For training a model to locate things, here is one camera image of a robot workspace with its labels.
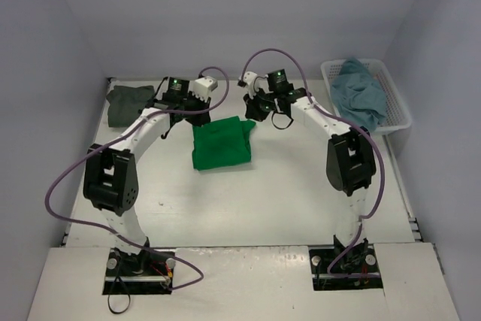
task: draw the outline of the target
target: white wall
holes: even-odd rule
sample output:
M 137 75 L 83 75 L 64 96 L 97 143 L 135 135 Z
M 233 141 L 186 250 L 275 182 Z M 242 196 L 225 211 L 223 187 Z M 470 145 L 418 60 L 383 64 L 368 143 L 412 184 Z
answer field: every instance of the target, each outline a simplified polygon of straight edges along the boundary
M 105 80 L 64 0 L 0 0 L 0 318 L 26 319 L 48 248 L 65 225 L 48 185 L 84 154 Z M 80 174 L 59 187 L 68 213 Z
M 386 56 L 414 124 L 393 138 L 463 321 L 481 318 L 481 0 L 416 0 Z
M 194 76 L 212 64 L 238 76 L 265 47 L 319 76 L 322 60 L 382 58 L 413 1 L 67 0 L 110 76 Z M 288 64 L 266 55 L 257 66 Z

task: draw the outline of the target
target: green cloth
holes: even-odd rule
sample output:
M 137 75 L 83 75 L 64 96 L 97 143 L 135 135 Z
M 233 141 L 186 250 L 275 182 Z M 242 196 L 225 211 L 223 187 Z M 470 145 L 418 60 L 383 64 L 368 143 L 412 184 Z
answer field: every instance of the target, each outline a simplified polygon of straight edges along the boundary
M 192 127 L 194 168 L 203 171 L 250 162 L 249 135 L 254 126 L 256 123 L 252 120 L 232 117 Z
M 114 86 L 107 94 L 109 127 L 128 127 L 141 115 L 147 101 L 155 94 L 153 86 Z

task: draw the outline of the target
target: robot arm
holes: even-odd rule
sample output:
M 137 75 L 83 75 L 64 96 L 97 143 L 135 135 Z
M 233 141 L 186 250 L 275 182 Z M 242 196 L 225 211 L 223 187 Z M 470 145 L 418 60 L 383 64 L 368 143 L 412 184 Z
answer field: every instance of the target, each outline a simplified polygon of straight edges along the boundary
M 269 92 L 259 86 L 259 78 L 268 81 Z M 334 245 L 341 250 L 350 244 L 359 228 L 359 216 L 364 213 L 364 202 L 371 178 L 376 173 L 373 150 L 368 141 L 347 124 L 337 122 L 318 112 L 314 105 L 329 113 L 314 97 L 307 97 L 306 89 L 287 81 L 284 70 L 274 71 L 266 77 L 246 72 L 239 86 L 247 89 L 244 96 L 246 118 L 265 120 L 270 112 L 285 114 L 303 124 L 318 138 L 328 142 L 326 174 L 329 183 L 345 198 L 339 202 Z
M 210 122 L 209 113 L 197 115 L 151 114 L 159 110 L 202 111 L 209 108 L 210 94 L 217 88 L 217 81 L 212 77 L 203 77 L 194 82 L 169 78 L 168 90 L 162 98 L 151 99 L 139 118 L 120 137 L 132 132 L 143 123 L 142 127 L 123 141 L 112 145 L 93 156 L 86 162 L 83 182 L 83 195 L 95 208 L 101 210 L 109 226 L 122 236 L 149 246 L 149 240 L 142 231 L 134 204 L 138 197 L 138 178 L 136 163 L 145 151 L 158 138 L 165 138 L 175 123 L 186 120 L 195 126 Z M 93 144 L 90 150 L 100 147 Z M 132 269 L 142 269 L 148 255 L 138 248 L 116 238 L 116 249 L 132 256 Z

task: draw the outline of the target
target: white plastic basket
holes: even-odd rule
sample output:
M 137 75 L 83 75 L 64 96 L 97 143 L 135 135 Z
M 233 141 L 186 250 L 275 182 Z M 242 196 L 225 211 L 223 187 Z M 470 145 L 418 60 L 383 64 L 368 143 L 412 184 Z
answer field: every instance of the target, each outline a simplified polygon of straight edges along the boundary
M 345 59 L 331 60 L 321 64 L 322 77 L 325 85 L 328 87 L 329 96 L 331 96 L 331 83 L 339 75 Z M 392 77 L 383 62 L 377 59 L 360 59 L 364 67 L 366 67 L 371 75 L 377 79 L 384 89 L 387 98 L 387 117 L 384 123 L 377 126 L 374 133 L 388 135 L 399 129 L 411 127 L 411 115 L 407 110 L 407 106 L 399 96 L 398 89 L 392 81 Z M 334 106 L 335 113 L 339 116 L 339 111 Z

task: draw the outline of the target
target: blue cloth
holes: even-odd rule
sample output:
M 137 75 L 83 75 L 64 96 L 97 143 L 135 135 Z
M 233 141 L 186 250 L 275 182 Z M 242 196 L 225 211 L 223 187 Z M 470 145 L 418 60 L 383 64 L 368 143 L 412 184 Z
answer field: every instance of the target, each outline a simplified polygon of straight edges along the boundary
M 376 130 L 386 119 L 386 94 L 356 58 L 346 60 L 339 76 L 332 82 L 331 99 L 343 118 L 369 132 Z

